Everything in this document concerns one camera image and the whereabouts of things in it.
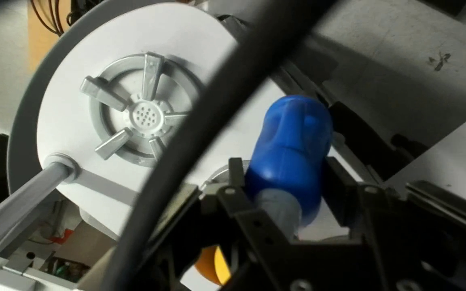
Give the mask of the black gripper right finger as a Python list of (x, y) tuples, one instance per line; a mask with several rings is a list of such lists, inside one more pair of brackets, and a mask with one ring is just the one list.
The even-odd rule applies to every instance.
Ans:
[(372, 253), (382, 291), (466, 291), (466, 198), (427, 181), (400, 194), (324, 166), (335, 219)]

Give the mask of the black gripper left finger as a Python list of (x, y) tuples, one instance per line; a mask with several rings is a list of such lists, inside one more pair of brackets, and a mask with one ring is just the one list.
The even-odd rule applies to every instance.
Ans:
[(230, 158), (225, 174), (227, 184), (203, 198), (203, 203), (214, 210), (211, 229), (216, 234), (204, 247), (219, 245), (232, 270), (232, 278), (220, 287), (224, 291), (290, 291), (293, 278), (288, 268), (295, 236), (287, 237), (249, 198), (241, 158)]

